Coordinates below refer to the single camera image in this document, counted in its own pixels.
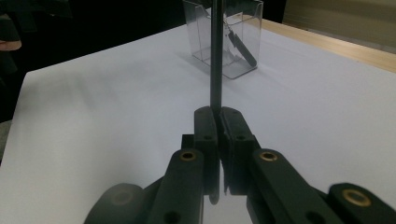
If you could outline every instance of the black rod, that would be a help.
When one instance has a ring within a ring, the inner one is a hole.
[[[216,116],[221,110],[223,45],[223,0],[213,0],[210,49],[210,107]]]

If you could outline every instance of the wooden edge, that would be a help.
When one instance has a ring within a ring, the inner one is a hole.
[[[304,42],[320,49],[325,49],[361,63],[368,63],[372,66],[396,73],[396,54],[378,49],[370,49],[361,45],[325,35],[314,34],[268,20],[262,20],[262,29]]]

